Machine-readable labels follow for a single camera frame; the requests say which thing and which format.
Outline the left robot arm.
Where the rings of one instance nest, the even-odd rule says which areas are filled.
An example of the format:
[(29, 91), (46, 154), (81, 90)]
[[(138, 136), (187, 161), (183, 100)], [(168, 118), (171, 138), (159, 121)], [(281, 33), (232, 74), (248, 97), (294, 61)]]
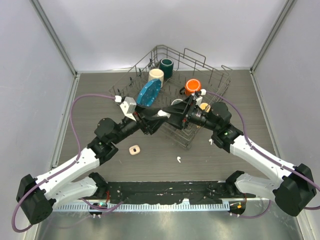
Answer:
[(109, 161), (118, 152), (117, 143), (138, 130), (152, 135), (173, 117), (161, 108), (124, 102), (120, 106), (125, 113), (121, 122), (116, 123), (108, 117), (101, 119), (94, 131), (95, 138), (72, 159), (46, 173), (36, 177), (27, 174), (20, 180), (15, 214), (22, 209), (29, 223), (35, 225), (49, 217), (54, 209), (76, 199), (91, 196), (102, 199), (107, 192), (107, 183), (98, 173), (74, 180)]

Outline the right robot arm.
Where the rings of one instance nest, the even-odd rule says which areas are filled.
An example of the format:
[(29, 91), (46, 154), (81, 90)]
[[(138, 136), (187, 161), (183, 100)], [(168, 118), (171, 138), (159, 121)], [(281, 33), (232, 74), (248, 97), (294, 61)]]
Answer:
[(226, 98), (214, 102), (205, 112), (191, 95), (177, 104), (163, 107), (159, 115), (178, 129), (192, 123), (211, 130), (210, 144), (250, 163), (267, 178), (253, 177), (237, 171), (226, 184), (226, 193), (233, 198), (240, 194), (253, 194), (269, 199), (290, 216), (296, 217), (302, 210), (315, 211), (319, 206), (308, 204), (319, 192), (311, 169), (305, 164), (294, 165), (276, 157), (249, 139), (247, 130), (239, 130), (231, 124), (228, 107), (233, 104)]

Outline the white earbud case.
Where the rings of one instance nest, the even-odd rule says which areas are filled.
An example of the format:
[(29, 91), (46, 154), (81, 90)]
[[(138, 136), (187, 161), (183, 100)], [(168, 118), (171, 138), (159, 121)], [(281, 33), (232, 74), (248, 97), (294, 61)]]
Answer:
[(171, 114), (168, 113), (168, 112), (165, 112), (165, 111), (163, 111), (163, 110), (159, 110), (159, 111), (157, 112), (157, 116), (158, 116), (158, 117), (167, 117), (167, 118), (169, 118), (169, 117), (171, 116)]

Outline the beige earbud charging case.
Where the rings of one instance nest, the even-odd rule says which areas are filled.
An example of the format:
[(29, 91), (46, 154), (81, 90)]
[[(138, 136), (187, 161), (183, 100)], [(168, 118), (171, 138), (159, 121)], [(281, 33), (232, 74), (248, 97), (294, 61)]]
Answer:
[(141, 149), (138, 145), (133, 145), (128, 150), (129, 150), (130, 155), (132, 155), (132, 156), (137, 155), (141, 152)]

